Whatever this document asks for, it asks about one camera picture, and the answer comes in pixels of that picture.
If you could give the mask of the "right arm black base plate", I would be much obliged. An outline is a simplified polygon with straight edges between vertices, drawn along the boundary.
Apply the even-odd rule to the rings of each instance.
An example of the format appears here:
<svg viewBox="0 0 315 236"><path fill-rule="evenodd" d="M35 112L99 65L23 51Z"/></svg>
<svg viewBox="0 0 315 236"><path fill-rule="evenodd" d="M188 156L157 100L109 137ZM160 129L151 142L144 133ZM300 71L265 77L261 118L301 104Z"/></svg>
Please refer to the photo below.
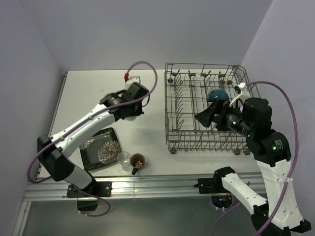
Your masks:
<svg viewBox="0 0 315 236"><path fill-rule="evenodd" d="M213 177L199 178L193 187L198 189L199 194L209 194L215 207L223 209L232 206L232 194L221 188Z"/></svg>

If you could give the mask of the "light green cup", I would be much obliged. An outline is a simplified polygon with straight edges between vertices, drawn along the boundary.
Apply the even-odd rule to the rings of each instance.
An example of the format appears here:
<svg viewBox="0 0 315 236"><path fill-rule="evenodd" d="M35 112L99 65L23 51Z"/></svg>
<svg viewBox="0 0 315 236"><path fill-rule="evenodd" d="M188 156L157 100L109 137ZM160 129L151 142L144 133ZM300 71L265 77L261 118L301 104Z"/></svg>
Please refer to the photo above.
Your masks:
<svg viewBox="0 0 315 236"><path fill-rule="evenodd" d="M127 118L125 118L125 120L127 120L127 121L133 121L133 120L135 120L136 119L136 116L132 116L132 117L127 117Z"/></svg>

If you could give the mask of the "dark brown mug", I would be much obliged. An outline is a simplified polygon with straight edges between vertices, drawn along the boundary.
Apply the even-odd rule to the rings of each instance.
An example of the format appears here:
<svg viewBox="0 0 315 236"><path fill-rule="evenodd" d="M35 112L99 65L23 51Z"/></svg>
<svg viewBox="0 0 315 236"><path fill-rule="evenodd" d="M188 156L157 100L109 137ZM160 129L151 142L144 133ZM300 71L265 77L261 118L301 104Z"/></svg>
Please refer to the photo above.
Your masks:
<svg viewBox="0 0 315 236"><path fill-rule="evenodd" d="M140 154L136 153L130 158L130 165L132 166L132 175L135 175L138 170L141 170L145 165L145 157Z"/></svg>

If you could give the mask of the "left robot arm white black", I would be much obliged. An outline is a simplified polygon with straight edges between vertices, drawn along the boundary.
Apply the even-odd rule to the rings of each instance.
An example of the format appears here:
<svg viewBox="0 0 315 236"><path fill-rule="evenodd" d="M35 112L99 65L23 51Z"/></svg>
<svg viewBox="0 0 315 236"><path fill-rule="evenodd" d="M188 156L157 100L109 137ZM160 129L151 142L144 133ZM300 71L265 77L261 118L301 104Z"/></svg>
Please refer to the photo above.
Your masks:
<svg viewBox="0 0 315 236"><path fill-rule="evenodd" d="M149 90L138 82L129 85L128 89L107 94L70 127L52 137L40 136L37 139L39 162L54 181L64 180L77 187L84 196L91 196L97 188L95 178L69 157L102 128L120 119L141 115L142 100L149 95Z"/></svg>

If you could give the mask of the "blue bowl with tan interior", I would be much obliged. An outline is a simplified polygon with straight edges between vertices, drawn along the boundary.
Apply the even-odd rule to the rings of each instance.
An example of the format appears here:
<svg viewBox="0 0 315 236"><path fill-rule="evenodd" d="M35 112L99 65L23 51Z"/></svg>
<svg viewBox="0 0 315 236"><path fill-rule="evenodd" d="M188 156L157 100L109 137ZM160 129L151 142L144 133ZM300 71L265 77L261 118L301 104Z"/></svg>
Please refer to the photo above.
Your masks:
<svg viewBox="0 0 315 236"><path fill-rule="evenodd" d="M228 93L223 89L213 89L207 96L207 102L213 102L215 99L229 101Z"/></svg>

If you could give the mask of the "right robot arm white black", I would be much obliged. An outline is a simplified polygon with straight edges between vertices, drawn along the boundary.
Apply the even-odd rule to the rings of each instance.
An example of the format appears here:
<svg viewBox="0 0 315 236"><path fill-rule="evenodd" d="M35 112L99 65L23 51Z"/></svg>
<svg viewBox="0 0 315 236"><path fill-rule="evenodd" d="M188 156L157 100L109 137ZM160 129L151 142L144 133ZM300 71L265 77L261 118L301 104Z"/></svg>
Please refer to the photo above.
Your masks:
<svg viewBox="0 0 315 236"><path fill-rule="evenodd" d="M215 99L195 119L204 127L212 122L219 131L235 131L246 139L263 176L267 198L255 193L231 167L215 171L213 186L229 191L251 214L252 224L261 236L289 236L305 233L311 223L299 212L292 181L288 176L291 153L287 138L271 128L272 108L262 98L248 98L240 110L228 101Z"/></svg>

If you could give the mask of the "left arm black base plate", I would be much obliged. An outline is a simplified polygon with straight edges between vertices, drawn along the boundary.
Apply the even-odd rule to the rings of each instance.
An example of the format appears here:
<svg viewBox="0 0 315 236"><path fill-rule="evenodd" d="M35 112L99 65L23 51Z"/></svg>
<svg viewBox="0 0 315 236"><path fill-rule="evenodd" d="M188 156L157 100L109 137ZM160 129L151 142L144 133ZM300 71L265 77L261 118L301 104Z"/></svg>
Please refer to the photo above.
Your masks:
<svg viewBox="0 0 315 236"><path fill-rule="evenodd" d="M110 211L111 205L103 197L110 197L111 191L111 181L94 181L84 189L80 189L79 187L70 184L68 186L66 197L77 199L77 209L81 213L96 217L98 214L93 215L91 212L95 211L97 207L100 207L101 203L107 205L107 210L104 213L100 213L100 215L107 214Z"/></svg>

